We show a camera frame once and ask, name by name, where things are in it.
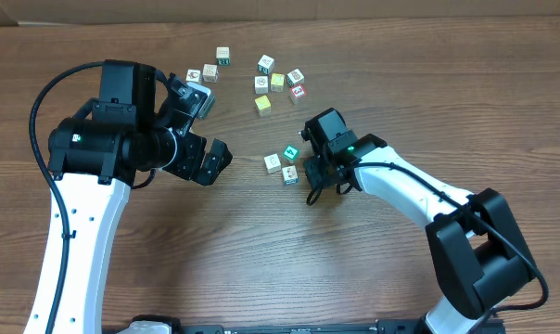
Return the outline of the white block teal side top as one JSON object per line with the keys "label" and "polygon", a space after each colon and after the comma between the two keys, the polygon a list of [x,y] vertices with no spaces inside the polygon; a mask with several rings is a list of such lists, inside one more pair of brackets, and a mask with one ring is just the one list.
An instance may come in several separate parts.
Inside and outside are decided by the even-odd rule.
{"label": "white block teal side top", "polygon": [[274,70],[275,60],[267,55],[262,55],[257,63],[258,72],[270,75]]}

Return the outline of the white block brown drawing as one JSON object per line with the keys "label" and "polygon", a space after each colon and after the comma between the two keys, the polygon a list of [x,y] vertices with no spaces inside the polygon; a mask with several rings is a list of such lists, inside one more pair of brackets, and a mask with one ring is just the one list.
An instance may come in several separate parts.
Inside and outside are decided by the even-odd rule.
{"label": "white block brown drawing", "polygon": [[254,91],[257,95],[266,95],[269,92],[269,77],[267,75],[254,77]]}

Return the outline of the white block snail picture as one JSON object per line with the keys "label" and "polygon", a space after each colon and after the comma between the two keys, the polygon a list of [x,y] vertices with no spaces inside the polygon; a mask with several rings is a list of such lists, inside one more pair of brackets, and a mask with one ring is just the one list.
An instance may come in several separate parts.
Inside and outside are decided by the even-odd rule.
{"label": "white block snail picture", "polygon": [[282,163],[277,154],[272,154],[264,157],[264,164],[267,173],[276,173],[282,169]]}

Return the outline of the white block green 21 side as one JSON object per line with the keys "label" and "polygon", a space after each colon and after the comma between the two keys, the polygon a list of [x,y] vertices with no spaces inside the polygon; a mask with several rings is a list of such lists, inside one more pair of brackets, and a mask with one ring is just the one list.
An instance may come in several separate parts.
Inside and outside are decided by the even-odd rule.
{"label": "white block green 21 side", "polygon": [[218,46],[216,48],[216,60],[219,66],[229,66],[230,61],[230,48],[228,46]]}

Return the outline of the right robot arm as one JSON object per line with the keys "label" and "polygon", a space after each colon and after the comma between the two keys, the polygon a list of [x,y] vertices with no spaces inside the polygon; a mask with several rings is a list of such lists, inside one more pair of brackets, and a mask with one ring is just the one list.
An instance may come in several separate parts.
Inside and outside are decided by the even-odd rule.
{"label": "right robot arm", "polygon": [[376,135],[358,137],[336,109],[304,124],[313,154],[304,162],[313,205],[326,188],[376,196],[426,233],[443,294],[419,320],[383,321],[379,333],[503,333],[503,301],[542,279],[514,215],[499,192],[450,186],[403,159]]}

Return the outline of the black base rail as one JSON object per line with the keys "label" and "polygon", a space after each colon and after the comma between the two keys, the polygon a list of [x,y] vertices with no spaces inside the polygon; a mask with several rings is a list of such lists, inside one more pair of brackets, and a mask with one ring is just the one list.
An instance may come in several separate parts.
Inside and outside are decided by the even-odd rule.
{"label": "black base rail", "polygon": [[223,327],[221,325],[184,326],[178,318],[139,315],[125,328],[103,328],[103,333],[172,334],[421,334],[431,330],[420,319],[377,320],[374,323]]}

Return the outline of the red framed number block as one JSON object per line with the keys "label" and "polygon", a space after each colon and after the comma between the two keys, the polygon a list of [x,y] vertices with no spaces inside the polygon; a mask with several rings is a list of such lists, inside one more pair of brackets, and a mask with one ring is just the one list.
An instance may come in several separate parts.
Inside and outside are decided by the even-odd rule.
{"label": "red framed number block", "polygon": [[289,89],[289,97],[294,105],[297,105],[307,95],[302,84],[296,84]]}

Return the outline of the white block yellow sides bird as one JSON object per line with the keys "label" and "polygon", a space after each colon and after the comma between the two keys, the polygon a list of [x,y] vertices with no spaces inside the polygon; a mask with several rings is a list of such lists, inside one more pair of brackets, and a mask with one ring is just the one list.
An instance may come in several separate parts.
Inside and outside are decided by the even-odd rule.
{"label": "white block yellow sides bird", "polygon": [[188,83],[201,84],[202,82],[201,71],[189,69],[186,73],[185,80]]}

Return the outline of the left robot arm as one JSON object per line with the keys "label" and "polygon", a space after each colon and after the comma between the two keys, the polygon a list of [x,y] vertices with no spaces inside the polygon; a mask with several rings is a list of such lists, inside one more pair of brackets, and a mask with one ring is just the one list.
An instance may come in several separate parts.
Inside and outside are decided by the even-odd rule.
{"label": "left robot arm", "polygon": [[137,62],[104,60],[97,97],[33,150],[51,217],[29,333],[98,333],[114,237],[135,176],[170,173],[213,184],[232,156],[195,135],[215,98],[201,84]]}

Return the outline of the white block beside bird block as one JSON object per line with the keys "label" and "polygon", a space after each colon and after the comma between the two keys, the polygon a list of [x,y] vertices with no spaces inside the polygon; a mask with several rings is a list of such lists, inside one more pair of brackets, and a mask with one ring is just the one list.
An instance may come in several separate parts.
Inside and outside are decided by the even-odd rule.
{"label": "white block beside bird block", "polygon": [[219,80],[219,69],[217,65],[205,64],[202,71],[204,82],[217,83]]}

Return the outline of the yellow top block lower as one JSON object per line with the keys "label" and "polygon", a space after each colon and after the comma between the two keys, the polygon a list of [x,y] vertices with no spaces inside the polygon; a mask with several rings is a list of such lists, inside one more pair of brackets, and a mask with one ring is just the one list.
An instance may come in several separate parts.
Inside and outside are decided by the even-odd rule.
{"label": "yellow top block lower", "polygon": [[256,110],[260,116],[265,116],[271,113],[272,104],[267,96],[259,96],[254,100]]}

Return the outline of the white block dark green side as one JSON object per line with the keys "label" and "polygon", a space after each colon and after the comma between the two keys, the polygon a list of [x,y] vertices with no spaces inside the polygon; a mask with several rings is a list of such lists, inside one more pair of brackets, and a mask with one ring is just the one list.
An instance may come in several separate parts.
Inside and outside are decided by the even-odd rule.
{"label": "white block dark green side", "polygon": [[290,71],[286,75],[286,79],[287,79],[287,83],[290,87],[293,87],[297,84],[303,84],[304,81],[305,81],[304,75],[302,74],[302,72],[299,69],[294,69],[293,71]]}

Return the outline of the yellow top block upper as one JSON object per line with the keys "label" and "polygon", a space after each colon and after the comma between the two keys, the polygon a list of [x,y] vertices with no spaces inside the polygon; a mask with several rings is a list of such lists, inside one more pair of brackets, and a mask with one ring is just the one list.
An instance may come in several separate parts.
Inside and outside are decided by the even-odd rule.
{"label": "yellow top block upper", "polygon": [[273,92],[283,92],[285,85],[285,75],[282,73],[273,73],[270,79],[270,89]]}

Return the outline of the white block blue side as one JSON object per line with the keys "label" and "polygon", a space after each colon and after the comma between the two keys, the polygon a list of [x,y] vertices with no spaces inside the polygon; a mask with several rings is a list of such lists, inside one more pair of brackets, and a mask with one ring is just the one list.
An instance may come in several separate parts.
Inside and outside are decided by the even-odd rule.
{"label": "white block blue side", "polygon": [[294,165],[283,167],[282,176],[285,186],[296,184],[299,181],[298,171]]}

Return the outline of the green block number four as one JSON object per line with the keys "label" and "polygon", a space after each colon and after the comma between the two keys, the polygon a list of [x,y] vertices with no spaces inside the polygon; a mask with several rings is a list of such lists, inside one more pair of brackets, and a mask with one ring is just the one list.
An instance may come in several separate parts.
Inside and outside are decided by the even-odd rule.
{"label": "green block number four", "polygon": [[294,163],[299,157],[299,150],[294,146],[288,145],[283,151],[283,157],[289,163]]}

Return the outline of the cardboard wall panel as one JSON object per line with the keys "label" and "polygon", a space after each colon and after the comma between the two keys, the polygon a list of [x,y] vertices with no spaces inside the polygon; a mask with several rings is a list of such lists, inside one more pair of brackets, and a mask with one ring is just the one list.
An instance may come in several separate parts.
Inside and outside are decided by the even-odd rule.
{"label": "cardboard wall panel", "polygon": [[0,26],[560,15],[560,0],[0,0]]}

